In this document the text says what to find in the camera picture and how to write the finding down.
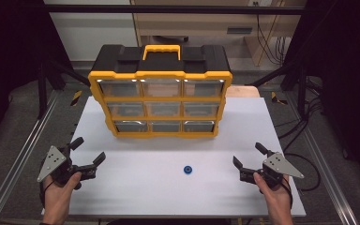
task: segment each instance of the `plastic bin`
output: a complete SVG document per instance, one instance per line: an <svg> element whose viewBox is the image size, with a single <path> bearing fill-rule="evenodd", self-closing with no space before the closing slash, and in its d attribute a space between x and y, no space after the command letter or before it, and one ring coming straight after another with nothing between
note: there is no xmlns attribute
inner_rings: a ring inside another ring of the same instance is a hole
<svg viewBox="0 0 360 225"><path fill-rule="evenodd" d="M145 97L179 97L181 82L177 79L145 79L142 92Z"/></svg>
<svg viewBox="0 0 360 225"><path fill-rule="evenodd" d="M118 132L147 132L148 126L145 121L114 121Z"/></svg>
<svg viewBox="0 0 360 225"><path fill-rule="evenodd" d="M150 128L153 132L180 132L180 121L150 121Z"/></svg>
<svg viewBox="0 0 360 225"><path fill-rule="evenodd" d="M111 116L144 116L142 102L108 102Z"/></svg>
<svg viewBox="0 0 360 225"><path fill-rule="evenodd" d="M98 80L106 97L139 97L140 86L136 80Z"/></svg>
<svg viewBox="0 0 360 225"><path fill-rule="evenodd" d="M223 80L184 80L185 96L219 97L223 84Z"/></svg>
<svg viewBox="0 0 360 225"><path fill-rule="evenodd" d="M179 116L180 102L177 101L145 101L148 116Z"/></svg>
<svg viewBox="0 0 360 225"><path fill-rule="evenodd" d="M185 132L212 132L215 121L185 121Z"/></svg>
<svg viewBox="0 0 360 225"><path fill-rule="evenodd" d="M183 102L184 116L217 116L220 102Z"/></svg>

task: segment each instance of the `white tabletop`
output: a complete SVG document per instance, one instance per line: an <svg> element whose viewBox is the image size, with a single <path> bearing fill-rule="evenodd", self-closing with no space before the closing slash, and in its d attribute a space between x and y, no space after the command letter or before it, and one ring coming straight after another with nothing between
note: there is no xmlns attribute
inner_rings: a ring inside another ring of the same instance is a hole
<svg viewBox="0 0 360 225"><path fill-rule="evenodd" d="M100 218L232 218L266 216L257 186L239 181L236 156L260 169L266 156L255 143L282 152L264 99L227 97L216 138L115 138L100 105L90 97L74 134L84 143L73 164L91 164L105 152L97 178L73 192L71 215ZM185 166L192 167L185 174ZM305 216L291 179L295 217Z"/></svg>

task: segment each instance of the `human hand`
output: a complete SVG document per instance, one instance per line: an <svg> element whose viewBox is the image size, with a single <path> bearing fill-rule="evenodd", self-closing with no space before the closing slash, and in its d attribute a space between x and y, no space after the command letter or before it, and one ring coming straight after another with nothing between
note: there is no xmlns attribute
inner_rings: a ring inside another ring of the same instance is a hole
<svg viewBox="0 0 360 225"><path fill-rule="evenodd" d="M291 197L284 187L278 185L271 189L267 186L267 183L263 180L263 178L258 174L254 173L253 178L256 182L256 185L262 191L264 195L265 201L267 203L268 215L270 217L271 222L274 225L292 225L293 220L291 216ZM283 185L285 187L288 186L289 176L284 175Z"/></svg>
<svg viewBox="0 0 360 225"><path fill-rule="evenodd" d="M72 190L81 180L81 173L74 173L65 186L60 187L53 182L51 176L45 178L43 183L45 191L45 214L43 223L64 224L68 217L69 201L71 200Z"/></svg>

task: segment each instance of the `wall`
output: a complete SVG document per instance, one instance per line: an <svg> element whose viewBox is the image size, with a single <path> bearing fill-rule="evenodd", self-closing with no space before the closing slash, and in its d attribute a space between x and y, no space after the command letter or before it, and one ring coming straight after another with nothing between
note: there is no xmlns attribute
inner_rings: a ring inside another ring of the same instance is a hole
<svg viewBox="0 0 360 225"><path fill-rule="evenodd" d="M128 0L44 0L45 4L129 5ZM131 14L51 13L69 59L95 61L103 44L137 46Z"/></svg>

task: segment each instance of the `yellow plastic organizer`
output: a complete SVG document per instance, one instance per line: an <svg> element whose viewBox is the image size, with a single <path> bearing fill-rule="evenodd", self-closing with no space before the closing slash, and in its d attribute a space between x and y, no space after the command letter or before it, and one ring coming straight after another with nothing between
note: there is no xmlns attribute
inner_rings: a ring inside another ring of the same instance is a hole
<svg viewBox="0 0 360 225"><path fill-rule="evenodd" d="M215 137L233 75L224 48L104 45L89 74L116 137Z"/></svg>

